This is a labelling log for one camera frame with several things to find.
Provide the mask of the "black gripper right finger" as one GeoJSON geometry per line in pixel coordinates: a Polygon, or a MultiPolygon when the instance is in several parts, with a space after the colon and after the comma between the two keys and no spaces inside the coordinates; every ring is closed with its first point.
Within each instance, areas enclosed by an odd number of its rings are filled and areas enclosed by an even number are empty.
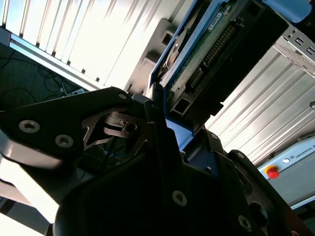
{"type": "Polygon", "coordinates": [[[219,138],[203,133],[212,176],[223,191],[232,236],[309,236],[294,213],[252,162],[237,150],[226,154],[219,138]]]}

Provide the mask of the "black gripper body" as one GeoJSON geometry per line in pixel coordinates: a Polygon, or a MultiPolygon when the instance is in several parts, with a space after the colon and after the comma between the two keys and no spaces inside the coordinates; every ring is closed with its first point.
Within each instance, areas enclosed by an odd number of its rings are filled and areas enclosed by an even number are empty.
{"type": "Polygon", "coordinates": [[[244,236],[242,210],[212,174],[185,164],[187,190],[162,200],[159,173],[145,155],[73,189],[59,207],[56,236],[244,236]]]}

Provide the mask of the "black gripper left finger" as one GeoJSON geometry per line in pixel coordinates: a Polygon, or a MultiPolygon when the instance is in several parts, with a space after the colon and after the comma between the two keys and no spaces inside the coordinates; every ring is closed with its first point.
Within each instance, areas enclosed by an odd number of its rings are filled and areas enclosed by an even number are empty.
{"type": "Polygon", "coordinates": [[[129,140],[127,162],[145,155],[157,168],[164,202],[171,190],[183,196],[186,174],[161,89],[147,98],[111,87],[1,112],[0,177],[41,213],[54,214],[75,181],[72,164],[113,137],[129,140]]]}

